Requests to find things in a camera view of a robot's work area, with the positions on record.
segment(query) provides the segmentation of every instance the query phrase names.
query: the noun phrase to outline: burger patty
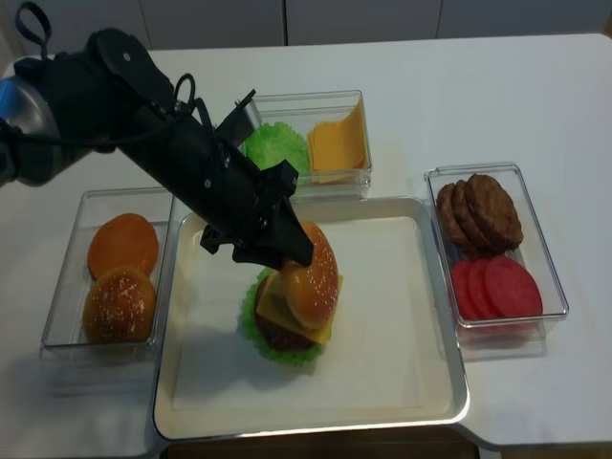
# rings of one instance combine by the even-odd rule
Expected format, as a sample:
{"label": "burger patty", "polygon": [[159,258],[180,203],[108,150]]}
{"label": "burger patty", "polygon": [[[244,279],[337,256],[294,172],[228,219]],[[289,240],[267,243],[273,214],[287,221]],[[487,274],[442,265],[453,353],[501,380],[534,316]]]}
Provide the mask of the burger patty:
{"label": "burger patty", "polygon": [[266,318],[260,316],[257,313],[257,304],[264,292],[264,287],[268,277],[265,277],[257,287],[257,293],[255,294],[255,307],[253,313],[255,314],[255,323],[257,328],[264,337],[266,343],[275,351],[287,352],[287,351],[308,351],[315,347],[315,343],[307,338],[304,338],[297,333],[290,330],[286,330],[283,327],[270,322]]}
{"label": "burger patty", "polygon": [[452,193],[452,211],[457,219],[457,223],[478,250],[484,253],[503,252],[503,248],[493,246],[471,216],[468,200],[466,199],[466,182],[464,180],[460,180],[455,185],[454,192]]}
{"label": "burger patty", "polygon": [[503,250],[513,250],[523,241],[523,231],[513,199],[489,175],[474,174],[466,185],[471,215],[487,238]]}
{"label": "burger patty", "polygon": [[451,244],[454,244],[461,250],[469,259],[481,258],[483,255],[470,242],[466,234],[463,232],[454,213],[452,212],[452,193],[454,192],[455,184],[447,184],[438,191],[438,199],[436,200],[436,208],[438,209],[438,217],[442,231],[448,237]]}

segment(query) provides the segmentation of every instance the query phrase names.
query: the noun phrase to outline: black robotic arm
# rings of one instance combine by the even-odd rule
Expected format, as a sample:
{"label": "black robotic arm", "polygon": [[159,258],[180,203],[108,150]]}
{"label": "black robotic arm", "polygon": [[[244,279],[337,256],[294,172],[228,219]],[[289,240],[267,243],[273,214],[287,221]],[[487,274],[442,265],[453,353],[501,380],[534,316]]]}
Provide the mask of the black robotic arm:
{"label": "black robotic arm", "polygon": [[[25,28],[23,10],[38,18],[44,40]],[[83,52],[49,59],[44,12],[25,2],[16,25],[42,56],[16,62],[15,76],[0,82],[0,186],[43,185],[92,150],[119,148],[207,221],[201,245],[211,253],[232,243],[237,262],[280,269],[289,257],[310,265],[313,246],[289,202],[297,172],[287,162],[259,170],[237,149],[253,130],[254,91],[213,129],[193,77],[173,88],[134,36],[107,29]]]}

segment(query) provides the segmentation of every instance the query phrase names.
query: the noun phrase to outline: stack of tomato slices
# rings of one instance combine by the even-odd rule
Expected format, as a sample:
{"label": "stack of tomato slices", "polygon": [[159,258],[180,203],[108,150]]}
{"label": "stack of tomato slices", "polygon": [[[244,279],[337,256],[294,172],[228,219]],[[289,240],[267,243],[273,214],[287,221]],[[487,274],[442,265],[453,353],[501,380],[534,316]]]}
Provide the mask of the stack of tomato slices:
{"label": "stack of tomato slices", "polygon": [[525,268],[506,256],[459,261],[452,268],[452,282],[459,312],[466,320],[542,314],[536,282]]}

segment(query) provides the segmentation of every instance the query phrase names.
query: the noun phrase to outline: sesame seed bun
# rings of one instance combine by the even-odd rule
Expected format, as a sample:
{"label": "sesame seed bun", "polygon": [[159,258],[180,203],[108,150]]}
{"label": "sesame seed bun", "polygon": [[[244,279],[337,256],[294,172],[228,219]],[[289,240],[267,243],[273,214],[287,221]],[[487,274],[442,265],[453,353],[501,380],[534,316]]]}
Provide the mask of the sesame seed bun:
{"label": "sesame seed bun", "polygon": [[295,318],[304,328],[316,330],[327,323],[338,302],[338,265],[323,231],[312,222],[302,222],[302,228],[313,243],[313,261],[309,267],[286,261],[280,280]]}
{"label": "sesame seed bun", "polygon": [[89,342],[149,338],[155,315],[155,288],[133,266],[119,266],[98,279],[85,299],[83,331]]}

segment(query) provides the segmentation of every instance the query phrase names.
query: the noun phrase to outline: plastic container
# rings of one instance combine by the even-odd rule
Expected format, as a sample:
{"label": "plastic container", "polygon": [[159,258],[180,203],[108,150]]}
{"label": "plastic container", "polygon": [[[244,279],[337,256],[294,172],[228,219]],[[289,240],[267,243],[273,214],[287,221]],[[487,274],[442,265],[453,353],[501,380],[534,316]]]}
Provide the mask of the plastic container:
{"label": "plastic container", "polygon": [[532,205],[520,169],[516,164],[472,164],[438,167],[426,174],[429,198],[435,209],[438,191],[444,185],[467,180],[472,174],[487,174],[496,179],[514,201],[523,230],[524,239],[518,249],[507,251],[506,256],[523,265],[532,275],[543,302],[542,316],[512,317],[488,320],[467,320],[457,308],[450,271],[463,258],[462,253],[446,240],[437,212],[433,224],[439,244],[448,297],[455,316],[457,335],[462,345],[475,348],[499,348],[505,351],[524,348],[529,341],[542,341],[560,320],[567,317],[569,306],[559,283],[555,265],[546,247],[536,212]]}
{"label": "plastic container", "polygon": [[[162,336],[165,318],[167,301],[158,288],[164,285],[164,270],[170,270],[171,279],[172,266],[164,267],[164,260],[174,259],[166,253],[172,249],[167,243],[172,237],[168,231],[172,206],[172,194],[160,187],[88,191],[83,195],[42,336],[42,359],[141,361],[151,357],[153,347]],[[150,275],[158,293],[151,334],[143,341],[91,344],[82,332],[81,322],[85,298],[93,284],[87,268],[87,252],[100,226],[128,212],[138,213],[148,220],[160,244],[158,260]]]}
{"label": "plastic container", "polygon": [[[262,122],[274,124],[282,121],[290,124],[304,140],[315,125],[323,121],[344,120],[361,100],[361,91],[335,93],[311,93],[285,96],[254,97]],[[300,175],[295,200],[313,198],[365,198],[370,187],[372,158],[367,140],[363,110],[363,135],[365,136],[366,158],[362,168],[332,171],[312,171]]]}

